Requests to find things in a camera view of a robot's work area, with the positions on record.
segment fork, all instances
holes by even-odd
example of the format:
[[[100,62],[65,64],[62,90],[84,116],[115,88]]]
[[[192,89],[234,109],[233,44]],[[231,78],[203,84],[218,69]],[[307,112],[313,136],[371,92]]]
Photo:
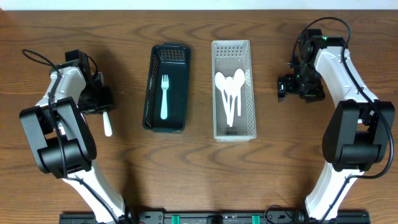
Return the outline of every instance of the fork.
[[[160,111],[160,118],[167,119],[167,90],[169,89],[169,76],[162,75],[162,109]]]

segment black cable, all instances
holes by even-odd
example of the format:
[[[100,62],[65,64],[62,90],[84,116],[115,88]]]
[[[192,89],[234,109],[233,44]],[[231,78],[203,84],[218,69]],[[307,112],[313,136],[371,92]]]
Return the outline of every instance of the black cable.
[[[32,58],[31,56],[27,55],[26,52],[34,54],[34,55],[40,57],[41,59],[45,60],[47,63]],[[31,50],[27,50],[27,49],[23,49],[22,50],[22,54],[25,55],[25,57],[33,60],[34,62],[41,63],[42,65],[51,66],[57,72],[57,79],[55,80],[55,83],[54,83],[53,87],[51,88],[50,92],[48,93],[48,96],[49,96],[49,112],[50,112],[51,120],[53,122],[52,126],[54,127],[55,132],[57,134],[57,140],[58,140],[58,144],[59,144],[60,150],[61,150],[63,178],[65,178],[67,180],[77,181],[77,182],[79,182],[79,184],[83,185],[94,196],[94,198],[97,199],[97,201],[100,204],[102,204],[102,206],[109,212],[109,214],[111,215],[111,217],[112,217],[113,221],[115,222],[115,224],[119,224],[118,219],[114,216],[114,214],[111,211],[111,209],[105,204],[104,201],[102,201],[102,199],[96,194],[96,192],[87,183],[85,183],[83,181],[83,179],[68,177],[67,160],[66,160],[65,149],[63,147],[63,142],[62,142],[62,138],[61,138],[62,135],[60,133],[60,130],[58,129],[57,120],[55,118],[55,114],[54,114],[53,106],[52,106],[52,102],[53,102],[53,99],[55,97],[55,91],[57,90],[57,86],[58,86],[58,84],[59,84],[59,82],[60,82],[60,80],[62,78],[59,69],[49,59],[45,58],[41,54],[38,54],[37,52],[31,51]]]
[[[285,210],[284,207],[282,207],[282,206],[280,206],[280,205],[271,205],[271,206],[268,207],[267,210],[264,212],[264,218],[266,218],[266,220],[267,220],[269,223],[275,224],[273,221],[271,221],[271,220],[268,219],[268,211],[269,211],[272,207],[281,208],[281,209],[285,212],[285,214],[292,220],[292,222],[294,222],[294,218],[286,212],[286,210]]]
[[[347,24],[346,21],[344,21],[344,20],[342,20],[342,19],[339,19],[339,18],[336,18],[336,17],[322,17],[322,18],[319,18],[319,19],[317,19],[317,20],[311,22],[308,26],[306,26],[306,27],[304,28],[304,30],[300,33],[300,35],[298,36],[296,42],[294,43],[293,54],[292,54],[292,60],[291,60],[290,62],[291,62],[291,63],[293,62],[294,54],[295,54],[295,49],[296,49],[296,46],[297,46],[297,44],[298,44],[298,42],[299,42],[299,39],[300,39],[301,34],[302,34],[305,30],[307,30],[310,26],[312,26],[314,23],[316,23],[316,22],[318,22],[318,21],[325,20],[325,19],[331,19],[331,20],[339,21],[339,22],[341,22],[342,24],[344,24],[344,25],[347,27],[347,30],[348,30],[348,38],[347,38],[347,41],[345,42],[345,44],[344,44],[344,46],[343,46],[343,48],[342,48],[342,50],[341,50],[341,62],[343,63],[343,66],[344,66],[345,70],[347,71],[347,73],[348,73],[350,79],[353,81],[355,87],[358,89],[358,93],[360,93],[360,94],[368,101],[369,105],[371,106],[371,108],[373,109],[373,111],[375,112],[375,114],[378,115],[379,119],[380,119],[381,122],[383,123],[383,126],[384,126],[384,128],[385,128],[385,130],[386,130],[386,133],[387,133],[388,141],[389,141],[390,154],[389,154],[389,158],[388,158],[388,161],[387,161],[386,166],[384,167],[384,169],[383,169],[380,173],[378,173],[378,174],[376,174],[376,175],[349,175],[349,176],[346,178],[344,184],[341,186],[341,188],[340,188],[339,192],[337,193],[337,196],[336,196],[335,199],[333,200],[332,204],[330,204],[328,210],[326,211],[326,213],[324,214],[324,216],[322,217],[322,219],[319,221],[319,223],[322,223],[323,221],[325,221],[326,217],[328,216],[328,214],[330,213],[330,211],[333,209],[333,207],[334,207],[335,204],[337,203],[339,197],[340,197],[341,194],[343,193],[343,191],[344,191],[345,187],[347,186],[347,184],[349,183],[349,180],[350,180],[350,179],[352,179],[352,178],[358,178],[358,179],[376,179],[376,178],[380,178],[380,177],[382,177],[384,174],[386,174],[387,171],[390,169],[390,166],[391,166],[392,161],[393,161],[393,158],[394,158],[394,140],[393,140],[393,138],[392,138],[391,129],[390,129],[389,125],[388,125],[388,122],[387,122],[386,118],[385,118],[384,115],[381,113],[380,109],[373,103],[372,99],[370,99],[370,98],[365,94],[365,92],[363,91],[363,87],[361,87],[361,86],[358,84],[358,82],[355,80],[355,77],[353,76],[353,74],[352,74],[351,71],[349,70],[348,65],[347,65],[347,63],[346,63],[347,58],[345,57],[345,50],[347,49],[348,42],[349,42],[349,40],[350,40],[350,38],[351,38],[351,27]]]
[[[95,61],[94,61],[94,59],[92,58],[92,57],[90,57],[90,56],[88,56],[87,55],[87,57],[93,62],[93,64],[95,65],[95,73],[94,73],[94,75],[93,75],[93,80],[95,80],[95,78],[97,77],[97,75],[98,75],[98,66],[97,66],[97,63],[95,63]]]

